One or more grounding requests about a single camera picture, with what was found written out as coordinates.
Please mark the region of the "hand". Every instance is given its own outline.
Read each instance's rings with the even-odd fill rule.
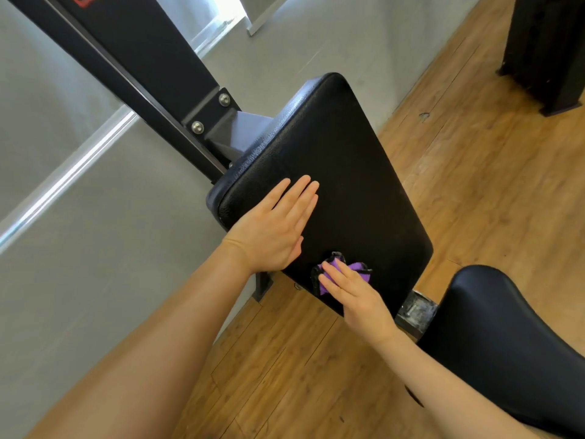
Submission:
[[[301,254],[301,233],[317,205],[319,183],[302,176],[282,196],[290,182],[277,184],[223,238],[241,250],[251,274],[282,270]]]
[[[386,308],[381,295],[360,275],[349,269],[340,259],[335,259],[339,270],[323,262],[323,269],[331,276],[333,283],[324,274],[319,281],[327,291],[343,304],[345,321],[349,327],[363,337],[375,349],[379,349],[398,332],[394,319]]]

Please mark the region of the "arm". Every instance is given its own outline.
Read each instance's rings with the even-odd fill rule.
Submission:
[[[323,274],[319,280],[343,304],[347,324],[378,351],[447,437],[537,439],[529,429],[417,347],[396,327],[376,290],[344,263],[337,262],[341,272],[323,264],[335,283]]]
[[[251,274],[301,253],[318,183],[278,184],[186,284],[106,355],[29,438],[170,437],[217,333]]]

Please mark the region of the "screw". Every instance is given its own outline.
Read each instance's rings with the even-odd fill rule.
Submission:
[[[194,121],[191,124],[191,130],[193,131],[193,133],[195,133],[197,135],[202,134],[204,129],[205,128],[203,127],[203,123],[201,123],[201,122]]]
[[[229,97],[228,94],[223,93],[219,95],[219,104],[222,106],[229,106],[229,104],[232,102],[232,99]]]

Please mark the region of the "wooden floor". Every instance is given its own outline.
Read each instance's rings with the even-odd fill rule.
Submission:
[[[417,289],[438,302],[461,266],[496,266],[585,354],[585,108],[545,119],[496,76],[513,1],[479,2],[380,140],[435,246]],[[216,343],[174,437],[440,435],[340,317],[278,274]]]

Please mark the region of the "black leather cushion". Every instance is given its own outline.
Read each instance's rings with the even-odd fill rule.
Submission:
[[[503,272],[459,271],[418,345],[518,420],[585,438],[585,358]]]
[[[307,290],[311,268],[341,251],[373,269],[370,283],[396,314],[427,265],[431,242],[347,81],[308,81],[216,183],[207,205],[224,228],[284,177],[318,180],[303,253],[284,271]],[[333,297],[319,297],[338,313]]]

